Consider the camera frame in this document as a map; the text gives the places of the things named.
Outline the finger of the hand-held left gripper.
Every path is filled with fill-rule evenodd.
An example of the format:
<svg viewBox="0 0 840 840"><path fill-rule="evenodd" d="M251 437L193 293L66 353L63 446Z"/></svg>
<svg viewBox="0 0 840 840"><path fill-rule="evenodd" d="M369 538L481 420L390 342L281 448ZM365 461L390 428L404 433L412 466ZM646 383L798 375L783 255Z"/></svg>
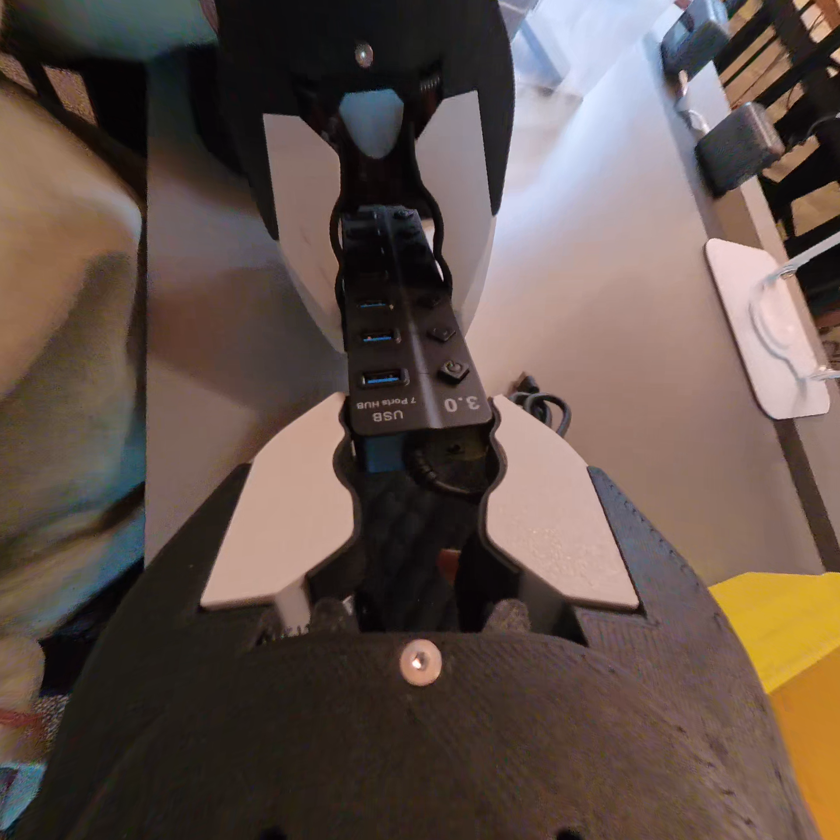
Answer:
<svg viewBox="0 0 840 840"><path fill-rule="evenodd" d="M440 102L415 142L415 156L443 220L442 257L451 275L453 309L460 327L468 330L484 290L496 228L477 91Z"/></svg>
<svg viewBox="0 0 840 840"><path fill-rule="evenodd" d="M340 197L340 158L297 116L264 115L278 249L304 307L332 347L344 352L331 240Z"/></svg>

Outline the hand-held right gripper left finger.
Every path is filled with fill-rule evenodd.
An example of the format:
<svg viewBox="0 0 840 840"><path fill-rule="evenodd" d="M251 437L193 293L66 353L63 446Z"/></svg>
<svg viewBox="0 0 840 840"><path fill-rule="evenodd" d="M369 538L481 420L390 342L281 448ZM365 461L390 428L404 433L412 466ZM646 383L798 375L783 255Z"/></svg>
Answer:
<svg viewBox="0 0 840 840"><path fill-rule="evenodd" d="M308 575L346 549L354 496L335 456L348 439L335 392L280 430L250 462L200 605L276 609L283 629L311 621Z"/></svg>

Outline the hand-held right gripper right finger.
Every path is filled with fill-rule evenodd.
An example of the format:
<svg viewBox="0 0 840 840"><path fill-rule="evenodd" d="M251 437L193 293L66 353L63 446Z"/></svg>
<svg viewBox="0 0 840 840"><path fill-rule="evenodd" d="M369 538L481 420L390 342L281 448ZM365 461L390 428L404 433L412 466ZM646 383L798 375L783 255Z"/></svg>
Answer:
<svg viewBox="0 0 840 840"><path fill-rule="evenodd" d="M639 596L584 459L506 396L490 402L500 475L481 534L513 567L531 628L554 630L567 606L635 613Z"/></svg>

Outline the black usb hub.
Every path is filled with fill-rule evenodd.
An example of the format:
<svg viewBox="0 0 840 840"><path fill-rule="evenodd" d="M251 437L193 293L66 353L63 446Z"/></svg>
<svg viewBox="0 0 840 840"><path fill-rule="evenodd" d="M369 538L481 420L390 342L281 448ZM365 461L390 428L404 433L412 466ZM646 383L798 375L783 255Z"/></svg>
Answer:
<svg viewBox="0 0 840 840"><path fill-rule="evenodd" d="M345 414L360 467L479 501L493 411L418 212L362 205L342 214L339 241Z"/></svg>

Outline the yellow plastic bin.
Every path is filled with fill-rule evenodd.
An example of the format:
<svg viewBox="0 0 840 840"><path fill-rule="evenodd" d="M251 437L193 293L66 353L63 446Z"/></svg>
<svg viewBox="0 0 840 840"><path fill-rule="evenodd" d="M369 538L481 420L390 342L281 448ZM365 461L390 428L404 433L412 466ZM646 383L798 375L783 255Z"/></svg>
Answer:
<svg viewBox="0 0 840 840"><path fill-rule="evenodd" d="M839 573L710 588L755 667L822 838L839 838Z"/></svg>

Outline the dark grey stand base block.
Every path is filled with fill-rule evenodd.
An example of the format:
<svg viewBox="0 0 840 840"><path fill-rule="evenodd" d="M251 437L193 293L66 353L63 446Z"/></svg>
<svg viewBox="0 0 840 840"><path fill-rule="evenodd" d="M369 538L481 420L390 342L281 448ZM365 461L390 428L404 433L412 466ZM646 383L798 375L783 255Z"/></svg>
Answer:
<svg viewBox="0 0 840 840"><path fill-rule="evenodd" d="M786 151L766 109L753 101L731 111L695 145L700 173L714 198L760 175Z"/></svg>

